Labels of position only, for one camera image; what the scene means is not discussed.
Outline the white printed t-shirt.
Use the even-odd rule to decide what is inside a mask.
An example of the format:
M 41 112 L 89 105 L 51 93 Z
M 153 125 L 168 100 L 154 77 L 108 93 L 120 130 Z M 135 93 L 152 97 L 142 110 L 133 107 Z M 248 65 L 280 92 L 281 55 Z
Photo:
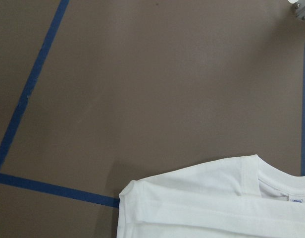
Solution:
M 305 238 L 305 176 L 258 155 L 133 180 L 119 198 L 119 238 Z

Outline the aluminium frame post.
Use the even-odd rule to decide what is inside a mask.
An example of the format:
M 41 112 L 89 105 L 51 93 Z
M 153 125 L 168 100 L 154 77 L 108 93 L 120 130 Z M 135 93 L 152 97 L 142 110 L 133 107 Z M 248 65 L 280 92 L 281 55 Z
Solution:
M 305 0 L 288 0 L 294 9 L 295 17 L 305 22 Z

